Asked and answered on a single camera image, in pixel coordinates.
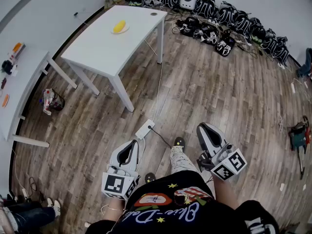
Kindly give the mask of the small white plate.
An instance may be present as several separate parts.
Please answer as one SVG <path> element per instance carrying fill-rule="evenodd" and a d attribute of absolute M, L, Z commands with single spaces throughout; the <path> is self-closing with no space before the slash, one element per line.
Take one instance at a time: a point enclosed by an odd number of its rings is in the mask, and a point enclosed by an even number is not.
<path fill-rule="evenodd" d="M 126 31 L 129 30 L 129 28 L 130 28 L 130 26 L 126 24 L 124 30 L 123 30 L 121 33 L 119 33 L 119 34 L 125 33 Z"/>

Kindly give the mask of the person's right forearm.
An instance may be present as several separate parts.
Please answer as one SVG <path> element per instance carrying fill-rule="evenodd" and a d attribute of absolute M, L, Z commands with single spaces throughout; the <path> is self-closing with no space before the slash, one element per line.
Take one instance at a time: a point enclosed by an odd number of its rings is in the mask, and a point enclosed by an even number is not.
<path fill-rule="evenodd" d="M 228 181 L 221 180 L 215 175 L 212 175 L 212 177 L 216 200 L 231 207 L 234 210 L 237 209 L 239 204 L 230 183 Z"/>

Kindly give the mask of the white hard-shell backpack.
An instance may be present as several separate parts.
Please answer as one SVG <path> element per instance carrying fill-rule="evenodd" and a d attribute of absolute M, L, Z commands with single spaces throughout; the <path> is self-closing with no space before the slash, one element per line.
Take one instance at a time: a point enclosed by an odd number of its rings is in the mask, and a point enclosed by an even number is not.
<path fill-rule="evenodd" d="M 197 0 L 180 0 L 179 6 L 182 9 L 193 11 L 195 9 L 196 2 Z"/>

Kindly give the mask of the black device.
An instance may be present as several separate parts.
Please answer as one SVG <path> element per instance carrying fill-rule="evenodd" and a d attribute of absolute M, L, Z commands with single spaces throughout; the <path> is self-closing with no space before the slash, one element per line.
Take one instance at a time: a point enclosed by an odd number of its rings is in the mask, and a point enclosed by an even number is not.
<path fill-rule="evenodd" d="M 13 64 L 9 60 L 5 60 L 1 65 L 1 72 L 8 75 L 12 74 Z"/>

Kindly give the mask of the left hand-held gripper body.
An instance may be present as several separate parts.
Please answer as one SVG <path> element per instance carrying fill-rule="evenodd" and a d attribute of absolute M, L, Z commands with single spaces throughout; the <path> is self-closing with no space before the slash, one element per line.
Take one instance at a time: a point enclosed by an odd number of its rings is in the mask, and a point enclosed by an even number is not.
<path fill-rule="evenodd" d="M 109 165 L 102 174 L 101 191 L 108 197 L 127 201 L 137 187 L 141 176 L 136 171 Z"/>

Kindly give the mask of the small bag on floor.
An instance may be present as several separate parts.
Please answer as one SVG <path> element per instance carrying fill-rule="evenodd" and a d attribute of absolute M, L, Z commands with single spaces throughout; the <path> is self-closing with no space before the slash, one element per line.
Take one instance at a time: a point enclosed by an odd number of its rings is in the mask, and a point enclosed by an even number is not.
<path fill-rule="evenodd" d="M 65 100 L 54 89 L 44 89 L 43 98 L 39 100 L 43 106 L 43 112 L 51 115 L 51 109 L 61 111 L 65 106 Z"/>

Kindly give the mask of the orange box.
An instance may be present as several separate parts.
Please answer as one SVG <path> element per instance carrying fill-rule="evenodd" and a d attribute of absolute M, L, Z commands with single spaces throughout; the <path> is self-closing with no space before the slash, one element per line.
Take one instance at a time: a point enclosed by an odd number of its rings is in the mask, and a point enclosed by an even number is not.
<path fill-rule="evenodd" d="M 16 55 L 17 53 L 19 53 L 23 48 L 25 47 L 25 44 L 24 43 L 17 43 L 14 48 L 13 48 L 13 53 L 14 55 Z"/>

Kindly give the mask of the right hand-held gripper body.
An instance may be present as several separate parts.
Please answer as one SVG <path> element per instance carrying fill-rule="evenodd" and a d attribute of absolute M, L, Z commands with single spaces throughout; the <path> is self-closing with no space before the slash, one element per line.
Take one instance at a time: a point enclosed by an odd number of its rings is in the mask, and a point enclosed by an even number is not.
<path fill-rule="evenodd" d="M 210 172 L 219 179 L 226 181 L 238 175 L 246 166 L 242 152 L 234 145 L 224 145 L 216 154 L 204 151 L 197 159 L 197 164 L 201 172 Z"/>

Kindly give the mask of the long white table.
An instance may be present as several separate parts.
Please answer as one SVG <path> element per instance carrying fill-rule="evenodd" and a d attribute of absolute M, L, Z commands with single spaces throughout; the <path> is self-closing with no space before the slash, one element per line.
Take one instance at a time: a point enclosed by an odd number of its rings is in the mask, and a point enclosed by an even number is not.
<path fill-rule="evenodd" d="M 0 136 L 6 141 L 16 141 L 25 144 L 48 148 L 48 142 L 26 138 L 16 134 L 16 129 L 30 93 L 38 78 L 45 72 L 45 66 L 50 64 L 52 68 L 73 88 L 77 85 L 70 77 L 56 64 L 46 50 L 25 48 L 17 60 L 17 74 L 6 77 L 7 82 L 0 97 Z M 9 101 L 6 107 L 2 103 L 6 94 L 9 94 Z"/>

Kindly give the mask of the person's patterned trouser leg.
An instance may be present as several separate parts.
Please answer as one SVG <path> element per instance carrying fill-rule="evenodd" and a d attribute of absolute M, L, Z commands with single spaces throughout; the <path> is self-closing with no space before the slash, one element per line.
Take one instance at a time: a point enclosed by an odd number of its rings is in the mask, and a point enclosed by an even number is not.
<path fill-rule="evenodd" d="M 181 146 L 173 146 L 170 153 L 171 174 L 181 171 L 193 171 L 198 173 L 198 169 L 183 152 Z"/>

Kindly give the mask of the person's black printed shirt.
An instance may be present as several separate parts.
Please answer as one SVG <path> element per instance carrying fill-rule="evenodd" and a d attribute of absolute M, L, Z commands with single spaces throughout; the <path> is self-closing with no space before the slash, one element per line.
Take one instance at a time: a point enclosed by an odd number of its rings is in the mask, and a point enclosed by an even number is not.
<path fill-rule="evenodd" d="M 142 185 L 118 221 L 95 222 L 85 234 L 279 234 L 279 227 L 259 202 L 234 210 L 199 173 L 181 171 Z"/>

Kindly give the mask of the row of black backpacks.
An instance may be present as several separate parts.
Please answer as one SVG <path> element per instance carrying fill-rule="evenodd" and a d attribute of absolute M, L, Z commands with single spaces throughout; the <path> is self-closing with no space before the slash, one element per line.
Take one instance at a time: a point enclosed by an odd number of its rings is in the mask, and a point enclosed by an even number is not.
<path fill-rule="evenodd" d="M 179 2 L 180 0 L 128 0 L 129 6 L 164 6 L 176 13 L 186 10 L 180 8 Z M 245 46 L 255 42 L 259 54 L 265 52 L 276 59 L 281 68 L 286 66 L 289 56 L 287 37 L 276 36 L 272 29 L 265 30 L 258 18 L 250 18 L 248 13 L 236 9 L 226 1 L 217 6 L 215 0 L 197 0 L 195 9 L 187 11 L 200 22 L 216 26 L 220 33 L 230 30 L 231 37 L 236 41 L 235 47 L 247 51 Z M 176 22 L 173 23 L 173 31 L 180 33 Z"/>

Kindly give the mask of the red green tool on floor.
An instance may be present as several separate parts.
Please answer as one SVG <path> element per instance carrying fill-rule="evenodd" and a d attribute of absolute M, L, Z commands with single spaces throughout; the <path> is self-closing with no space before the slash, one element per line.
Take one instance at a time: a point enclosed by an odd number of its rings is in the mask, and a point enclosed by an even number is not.
<path fill-rule="evenodd" d="M 292 151 L 295 151 L 299 147 L 303 147 L 304 153 L 306 153 L 307 146 L 312 140 L 312 129 L 307 116 L 303 116 L 303 121 L 290 127 L 289 137 Z"/>

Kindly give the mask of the person's left forearm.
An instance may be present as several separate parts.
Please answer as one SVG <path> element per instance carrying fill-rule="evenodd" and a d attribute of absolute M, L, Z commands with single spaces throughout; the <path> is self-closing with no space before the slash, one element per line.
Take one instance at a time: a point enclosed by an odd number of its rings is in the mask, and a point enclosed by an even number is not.
<path fill-rule="evenodd" d="M 101 208 L 104 220 L 118 221 L 125 210 L 125 200 L 111 198 L 108 204 Z"/>

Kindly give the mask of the pile of black headsets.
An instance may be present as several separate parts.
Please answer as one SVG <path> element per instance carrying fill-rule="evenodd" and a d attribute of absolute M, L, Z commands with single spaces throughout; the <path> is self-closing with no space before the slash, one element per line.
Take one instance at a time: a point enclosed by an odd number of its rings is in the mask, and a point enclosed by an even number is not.
<path fill-rule="evenodd" d="M 185 36 L 199 39 L 201 43 L 214 46 L 215 51 L 223 57 L 227 57 L 236 44 L 235 39 L 231 37 L 230 30 L 220 33 L 216 26 L 200 22 L 194 17 L 177 20 L 175 27 Z"/>

